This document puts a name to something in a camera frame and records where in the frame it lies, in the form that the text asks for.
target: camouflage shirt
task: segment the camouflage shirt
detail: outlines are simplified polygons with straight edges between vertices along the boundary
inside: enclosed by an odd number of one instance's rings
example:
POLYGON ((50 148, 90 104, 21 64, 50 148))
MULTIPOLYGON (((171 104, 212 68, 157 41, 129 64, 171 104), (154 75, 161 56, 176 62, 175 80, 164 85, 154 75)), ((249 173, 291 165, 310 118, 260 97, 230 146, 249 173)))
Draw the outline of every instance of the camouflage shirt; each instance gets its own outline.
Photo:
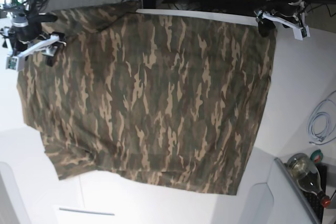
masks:
POLYGON ((54 12, 54 67, 19 74, 25 122, 60 179, 105 170, 142 183, 235 195, 270 86, 275 34, 135 14, 134 2, 54 12))

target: glass bottle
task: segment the glass bottle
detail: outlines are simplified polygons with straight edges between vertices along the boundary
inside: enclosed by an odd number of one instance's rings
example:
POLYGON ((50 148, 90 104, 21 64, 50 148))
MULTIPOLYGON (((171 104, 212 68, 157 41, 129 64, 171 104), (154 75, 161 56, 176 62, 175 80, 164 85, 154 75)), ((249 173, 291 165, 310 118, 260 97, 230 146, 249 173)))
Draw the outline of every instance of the glass bottle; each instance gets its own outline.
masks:
POLYGON ((287 167, 301 190, 315 194, 324 208, 330 205, 329 196, 321 188, 320 173, 306 154, 299 153, 291 157, 287 167))

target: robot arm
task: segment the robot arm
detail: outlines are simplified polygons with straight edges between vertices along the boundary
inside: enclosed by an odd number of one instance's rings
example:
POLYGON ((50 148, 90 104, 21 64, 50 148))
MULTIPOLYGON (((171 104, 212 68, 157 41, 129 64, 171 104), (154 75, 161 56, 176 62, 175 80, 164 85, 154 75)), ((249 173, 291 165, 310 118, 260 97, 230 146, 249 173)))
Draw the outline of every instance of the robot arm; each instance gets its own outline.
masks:
POLYGON ((38 0, 0 0, 0 9, 7 12, 12 27, 5 27, 0 34, 5 38, 8 48, 6 69, 21 71, 26 57, 41 51, 51 62, 57 48, 66 45, 62 34, 47 34, 42 23, 55 22, 57 17, 51 14, 39 14, 36 8, 38 0))

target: shirt sleeve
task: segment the shirt sleeve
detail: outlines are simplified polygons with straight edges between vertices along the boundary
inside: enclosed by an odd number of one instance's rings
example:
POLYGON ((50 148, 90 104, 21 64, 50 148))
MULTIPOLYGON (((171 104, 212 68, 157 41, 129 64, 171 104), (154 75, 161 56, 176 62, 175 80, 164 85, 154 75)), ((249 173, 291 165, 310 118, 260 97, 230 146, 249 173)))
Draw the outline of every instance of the shirt sleeve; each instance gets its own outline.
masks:
POLYGON ((54 165, 58 178, 66 179, 98 169, 90 152, 73 144, 62 143, 55 137, 41 133, 45 153, 54 165))

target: red bottle cap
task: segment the red bottle cap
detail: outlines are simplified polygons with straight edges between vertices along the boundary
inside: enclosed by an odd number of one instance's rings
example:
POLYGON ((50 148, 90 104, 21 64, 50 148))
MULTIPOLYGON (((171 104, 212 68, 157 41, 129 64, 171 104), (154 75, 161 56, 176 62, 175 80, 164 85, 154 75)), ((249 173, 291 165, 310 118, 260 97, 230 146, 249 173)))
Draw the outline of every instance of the red bottle cap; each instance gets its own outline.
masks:
POLYGON ((324 207, 324 208, 327 208, 329 207, 331 203, 331 200, 329 197, 324 197, 322 200, 321 200, 321 205, 324 207))

